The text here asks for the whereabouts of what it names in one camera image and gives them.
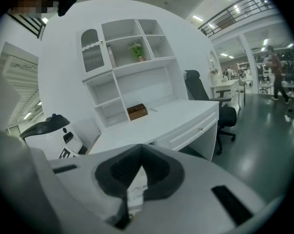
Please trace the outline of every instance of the railing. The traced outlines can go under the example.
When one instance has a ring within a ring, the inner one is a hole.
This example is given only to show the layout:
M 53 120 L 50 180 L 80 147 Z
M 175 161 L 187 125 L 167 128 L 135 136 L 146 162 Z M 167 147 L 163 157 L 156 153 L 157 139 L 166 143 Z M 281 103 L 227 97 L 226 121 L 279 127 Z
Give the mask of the railing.
M 238 0 L 205 22 L 198 29 L 208 37 L 243 19 L 275 9 L 271 0 Z
M 42 38 L 46 23 L 41 18 L 31 18 L 23 15 L 8 15 L 14 21 L 33 33 L 38 39 Z

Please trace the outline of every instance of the small wooden box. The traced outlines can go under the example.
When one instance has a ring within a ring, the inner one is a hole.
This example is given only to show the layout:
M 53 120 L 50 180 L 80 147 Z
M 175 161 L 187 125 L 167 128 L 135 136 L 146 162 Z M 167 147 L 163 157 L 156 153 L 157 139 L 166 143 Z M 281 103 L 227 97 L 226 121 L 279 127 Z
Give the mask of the small wooden box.
M 136 106 L 129 107 L 128 114 L 129 114 L 130 120 L 135 120 L 145 115 L 148 115 L 148 112 L 144 104 L 138 104 Z

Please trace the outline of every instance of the red shirt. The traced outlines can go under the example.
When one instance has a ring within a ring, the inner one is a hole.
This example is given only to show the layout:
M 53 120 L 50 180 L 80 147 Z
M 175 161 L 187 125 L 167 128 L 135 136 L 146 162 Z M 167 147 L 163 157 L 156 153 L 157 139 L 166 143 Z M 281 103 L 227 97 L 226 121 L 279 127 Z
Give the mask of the red shirt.
M 272 72 L 275 74 L 275 76 L 281 76 L 281 62 L 279 61 L 279 58 L 277 56 L 272 57 L 272 63 L 273 65 L 276 65 L 276 67 L 271 67 Z

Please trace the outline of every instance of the cabinet door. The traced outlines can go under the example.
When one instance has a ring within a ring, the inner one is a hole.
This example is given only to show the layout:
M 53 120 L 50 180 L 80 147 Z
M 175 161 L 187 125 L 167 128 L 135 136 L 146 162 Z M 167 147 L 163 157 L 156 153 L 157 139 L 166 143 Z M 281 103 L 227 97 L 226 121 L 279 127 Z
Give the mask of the cabinet door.
M 82 80 L 112 70 L 101 25 L 77 34 L 77 56 Z

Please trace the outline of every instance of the black pants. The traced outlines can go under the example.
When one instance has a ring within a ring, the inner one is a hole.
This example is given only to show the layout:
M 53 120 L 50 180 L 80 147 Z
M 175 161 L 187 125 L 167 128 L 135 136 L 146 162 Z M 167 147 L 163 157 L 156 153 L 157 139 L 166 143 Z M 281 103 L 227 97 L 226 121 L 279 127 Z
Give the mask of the black pants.
M 289 97 L 287 93 L 285 92 L 284 88 L 282 87 L 282 77 L 281 76 L 275 76 L 274 81 L 274 97 L 278 98 L 278 91 L 281 92 L 282 96 L 284 97 L 285 101 L 289 100 Z

